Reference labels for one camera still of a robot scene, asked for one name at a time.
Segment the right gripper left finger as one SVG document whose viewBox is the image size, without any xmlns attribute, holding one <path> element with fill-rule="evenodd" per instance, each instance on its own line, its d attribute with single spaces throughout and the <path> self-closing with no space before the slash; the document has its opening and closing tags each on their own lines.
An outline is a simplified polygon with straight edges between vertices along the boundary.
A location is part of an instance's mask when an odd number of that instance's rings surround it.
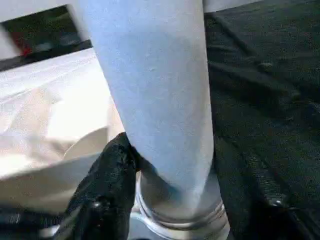
<svg viewBox="0 0 320 240">
<path fill-rule="evenodd" d="M 61 240 L 126 240 L 137 164 L 126 133 L 112 139 L 78 185 L 60 225 Z"/>
</svg>

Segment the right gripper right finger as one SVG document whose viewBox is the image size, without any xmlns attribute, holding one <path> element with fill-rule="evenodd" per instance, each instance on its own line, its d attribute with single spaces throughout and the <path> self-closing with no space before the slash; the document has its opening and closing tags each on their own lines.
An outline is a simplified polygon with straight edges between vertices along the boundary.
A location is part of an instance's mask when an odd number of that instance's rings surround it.
<svg viewBox="0 0 320 240">
<path fill-rule="evenodd" d="M 215 142 L 215 171 L 235 240 L 318 240 L 320 212 L 299 206 L 255 154 Z"/>
</svg>

